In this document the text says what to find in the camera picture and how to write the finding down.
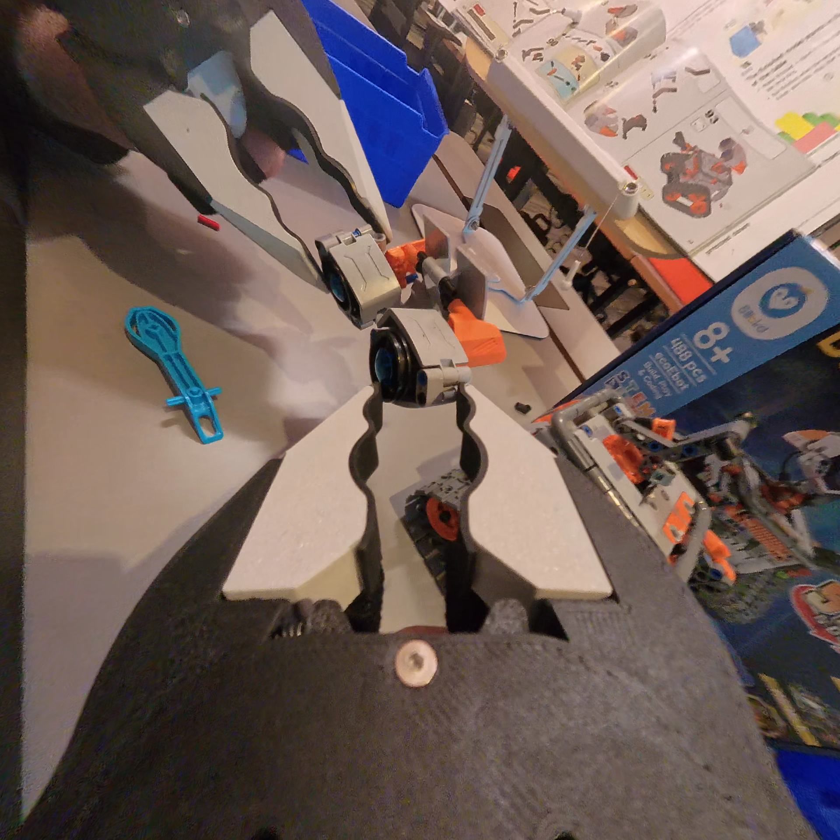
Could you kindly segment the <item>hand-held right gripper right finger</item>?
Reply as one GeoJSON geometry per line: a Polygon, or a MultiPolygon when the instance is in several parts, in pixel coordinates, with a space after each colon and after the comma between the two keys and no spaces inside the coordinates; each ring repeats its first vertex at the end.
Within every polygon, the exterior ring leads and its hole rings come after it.
{"type": "Polygon", "coordinates": [[[475,387],[459,392],[461,532],[488,606],[602,601],[613,586],[553,451],[475,387]]]}

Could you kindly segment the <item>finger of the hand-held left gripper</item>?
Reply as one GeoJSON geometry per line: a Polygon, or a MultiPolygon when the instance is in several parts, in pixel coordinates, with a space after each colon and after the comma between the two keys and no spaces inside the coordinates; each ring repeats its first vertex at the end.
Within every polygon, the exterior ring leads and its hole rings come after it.
{"type": "Polygon", "coordinates": [[[308,247],[283,224],[272,197],[242,170],[228,125],[209,100],[163,92],[144,110],[204,189],[216,215],[299,278],[322,282],[308,247]]]}
{"type": "Polygon", "coordinates": [[[248,11],[248,122],[294,140],[366,224],[392,238],[385,205],[319,33],[306,11],[248,11]]]}

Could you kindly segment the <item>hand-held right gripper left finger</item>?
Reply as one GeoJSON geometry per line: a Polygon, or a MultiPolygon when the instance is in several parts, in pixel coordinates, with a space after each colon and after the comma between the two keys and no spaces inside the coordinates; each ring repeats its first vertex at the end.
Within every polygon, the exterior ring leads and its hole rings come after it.
{"type": "Polygon", "coordinates": [[[287,449],[224,583],[229,601],[334,601],[362,593],[355,552],[368,502],[350,470],[374,395],[364,387],[287,449]]]}

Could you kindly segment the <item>grey orange tracked toy robot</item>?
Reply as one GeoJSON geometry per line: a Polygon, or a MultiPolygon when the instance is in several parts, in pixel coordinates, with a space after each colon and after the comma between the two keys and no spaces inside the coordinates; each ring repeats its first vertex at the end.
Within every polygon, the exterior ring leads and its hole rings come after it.
{"type": "MultiPolygon", "coordinates": [[[[605,492],[695,592],[734,586],[732,550],[713,530],[710,504],[678,465],[678,457],[699,455],[700,448],[677,435],[675,421],[642,417],[605,388],[561,405],[537,426],[534,437],[605,492]]],[[[442,593],[444,552],[460,534],[470,484],[455,467],[406,499],[402,524],[442,593]]]]}

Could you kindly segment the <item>blue plastic brick separator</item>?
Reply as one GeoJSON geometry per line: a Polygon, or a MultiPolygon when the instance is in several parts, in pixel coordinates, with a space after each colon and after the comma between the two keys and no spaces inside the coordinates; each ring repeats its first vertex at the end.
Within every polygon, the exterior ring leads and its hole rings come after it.
{"type": "Polygon", "coordinates": [[[216,409],[220,387],[207,387],[186,358],[181,327],[171,315],[155,307],[128,311],[124,331],[131,344],[154,362],[170,386],[168,409],[182,410],[199,441],[209,445],[224,437],[216,409]]]}

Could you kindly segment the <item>white articulated holder stand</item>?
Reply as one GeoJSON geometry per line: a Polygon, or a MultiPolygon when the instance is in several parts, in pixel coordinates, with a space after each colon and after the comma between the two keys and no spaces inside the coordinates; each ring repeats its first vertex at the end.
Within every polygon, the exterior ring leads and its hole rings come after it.
{"type": "Polygon", "coordinates": [[[567,244],[546,267],[537,263],[539,275],[532,282],[523,277],[512,258],[513,246],[521,244],[520,237],[512,232],[503,238],[488,226],[492,209],[488,195],[496,184],[496,173],[511,134],[512,126],[504,114],[465,219],[421,203],[415,204],[412,212],[425,239],[426,253],[437,260],[438,268],[428,271],[435,282],[442,284],[443,278],[449,277],[456,297],[475,318],[504,333],[544,340],[550,336],[550,326],[541,309],[549,305],[539,304],[538,299],[547,289],[559,294],[561,288],[571,288],[573,273],[560,280],[560,267],[598,213],[594,207],[584,205],[567,244]]]}

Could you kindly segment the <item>blue robot kit box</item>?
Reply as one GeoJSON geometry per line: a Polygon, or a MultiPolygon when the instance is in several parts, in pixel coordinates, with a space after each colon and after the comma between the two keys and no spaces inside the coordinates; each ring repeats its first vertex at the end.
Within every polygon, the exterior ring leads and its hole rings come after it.
{"type": "Polygon", "coordinates": [[[611,388],[699,446],[678,465],[710,504],[738,578],[726,591],[686,584],[764,737],[836,751],[838,343],[838,259],[791,234],[538,420],[611,388]]]}

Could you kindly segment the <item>black perforated foam mat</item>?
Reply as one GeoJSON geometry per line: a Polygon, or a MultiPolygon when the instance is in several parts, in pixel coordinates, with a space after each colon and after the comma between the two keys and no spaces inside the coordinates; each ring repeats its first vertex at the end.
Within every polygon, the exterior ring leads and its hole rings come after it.
{"type": "Polygon", "coordinates": [[[1,145],[1,838],[22,814],[27,370],[26,166],[1,145]]]}

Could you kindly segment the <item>white instruction booklet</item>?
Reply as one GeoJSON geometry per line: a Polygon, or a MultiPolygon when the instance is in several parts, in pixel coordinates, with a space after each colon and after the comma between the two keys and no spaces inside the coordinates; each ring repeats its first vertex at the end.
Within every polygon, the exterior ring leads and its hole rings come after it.
{"type": "Polygon", "coordinates": [[[753,242],[766,208],[809,233],[838,215],[839,3],[442,2],[638,183],[688,256],[753,242]]]}

